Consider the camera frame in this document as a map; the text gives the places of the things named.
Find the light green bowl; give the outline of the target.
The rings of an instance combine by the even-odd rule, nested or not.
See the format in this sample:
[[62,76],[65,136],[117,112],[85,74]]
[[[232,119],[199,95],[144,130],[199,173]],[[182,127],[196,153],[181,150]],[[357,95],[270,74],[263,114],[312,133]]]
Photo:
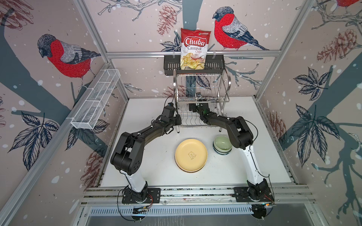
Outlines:
[[233,146],[227,136],[219,135],[215,137],[213,147],[216,147],[218,150],[232,150]]

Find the yellow plate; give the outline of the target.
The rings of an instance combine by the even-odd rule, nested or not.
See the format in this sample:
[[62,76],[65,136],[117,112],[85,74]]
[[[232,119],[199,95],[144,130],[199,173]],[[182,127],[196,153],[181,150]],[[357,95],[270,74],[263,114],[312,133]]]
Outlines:
[[201,170],[208,158],[206,146],[197,139],[181,142],[175,151],[175,162],[184,172],[194,173]]

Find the blue white patterned bowl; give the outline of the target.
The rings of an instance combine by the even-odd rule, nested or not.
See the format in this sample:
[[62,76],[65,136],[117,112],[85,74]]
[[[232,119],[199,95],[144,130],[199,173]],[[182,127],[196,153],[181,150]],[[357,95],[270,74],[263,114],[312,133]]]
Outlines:
[[220,155],[227,155],[231,152],[231,149],[230,150],[218,150],[216,147],[213,147],[213,149]]

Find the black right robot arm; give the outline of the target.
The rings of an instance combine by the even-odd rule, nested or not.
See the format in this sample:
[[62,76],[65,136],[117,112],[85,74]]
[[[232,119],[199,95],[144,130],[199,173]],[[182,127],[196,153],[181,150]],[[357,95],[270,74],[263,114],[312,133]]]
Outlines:
[[269,176],[261,174],[254,153],[254,135],[243,117],[226,117],[212,112],[207,103],[189,104],[189,110],[198,113],[201,121],[209,126],[227,130],[229,141],[240,150],[247,174],[248,196],[253,201],[267,199],[274,202],[273,189],[268,185]]

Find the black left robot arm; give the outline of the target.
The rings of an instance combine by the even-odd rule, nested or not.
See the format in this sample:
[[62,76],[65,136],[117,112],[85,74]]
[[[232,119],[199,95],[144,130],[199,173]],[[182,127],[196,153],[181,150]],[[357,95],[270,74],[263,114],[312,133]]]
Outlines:
[[174,104],[170,102],[164,106],[162,114],[154,119],[147,128],[134,133],[121,134],[110,158],[110,163],[125,175],[134,201],[144,201],[148,197],[148,183],[138,172],[145,146],[154,139],[171,133],[174,126],[179,126],[181,123],[181,116],[177,113]]

